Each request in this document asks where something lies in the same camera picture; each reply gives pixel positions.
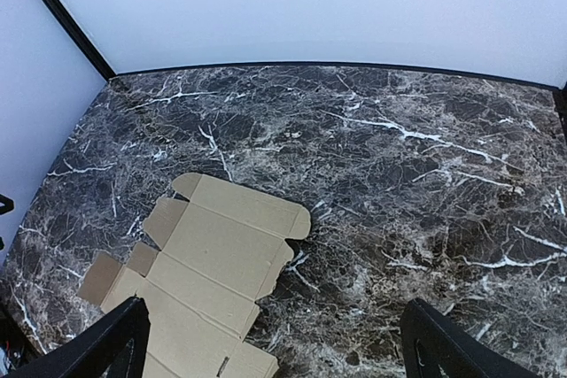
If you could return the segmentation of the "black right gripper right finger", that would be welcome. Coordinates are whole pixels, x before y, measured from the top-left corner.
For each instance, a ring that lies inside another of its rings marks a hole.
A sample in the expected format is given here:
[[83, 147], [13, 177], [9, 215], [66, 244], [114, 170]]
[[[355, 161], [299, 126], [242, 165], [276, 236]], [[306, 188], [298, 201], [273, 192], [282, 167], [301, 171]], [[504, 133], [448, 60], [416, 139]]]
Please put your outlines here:
[[533, 377], [535, 374], [488, 349], [421, 298], [400, 318], [408, 377]]

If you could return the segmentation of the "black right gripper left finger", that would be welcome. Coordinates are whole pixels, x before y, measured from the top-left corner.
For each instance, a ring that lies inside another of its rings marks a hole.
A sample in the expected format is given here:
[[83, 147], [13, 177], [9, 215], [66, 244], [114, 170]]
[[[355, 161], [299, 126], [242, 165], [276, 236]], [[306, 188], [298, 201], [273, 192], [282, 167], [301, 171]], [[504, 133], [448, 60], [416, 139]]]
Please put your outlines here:
[[129, 297], [75, 339], [8, 375], [141, 378], [150, 327], [144, 300]]

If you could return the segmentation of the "brown cardboard box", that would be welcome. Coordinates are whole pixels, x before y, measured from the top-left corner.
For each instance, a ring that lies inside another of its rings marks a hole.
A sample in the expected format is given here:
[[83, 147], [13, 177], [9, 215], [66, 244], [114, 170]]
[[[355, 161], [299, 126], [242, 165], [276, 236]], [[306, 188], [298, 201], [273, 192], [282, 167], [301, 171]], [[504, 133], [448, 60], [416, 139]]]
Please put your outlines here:
[[151, 323], [147, 377], [271, 377], [277, 359], [247, 343], [260, 299], [311, 228], [307, 208], [206, 174], [173, 180], [144, 220], [151, 244], [128, 262], [99, 252], [80, 298], [109, 312], [131, 296]]

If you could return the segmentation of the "black left frame post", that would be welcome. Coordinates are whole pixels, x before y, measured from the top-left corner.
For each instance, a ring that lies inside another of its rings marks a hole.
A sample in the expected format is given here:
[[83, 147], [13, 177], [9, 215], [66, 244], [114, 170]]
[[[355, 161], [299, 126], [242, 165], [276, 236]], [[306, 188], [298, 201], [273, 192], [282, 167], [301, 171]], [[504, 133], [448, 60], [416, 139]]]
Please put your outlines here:
[[78, 23], [74, 20], [67, 8], [60, 0], [42, 0], [50, 13], [57, 20], [67, 35], [73, 40], [77, 48], [85, 58], [94, 66], [99, 74], [109, 81], [116, 77], [116, 72], [111, 68], [102, 54], [97, 50], [87, 35], [82, 31]]

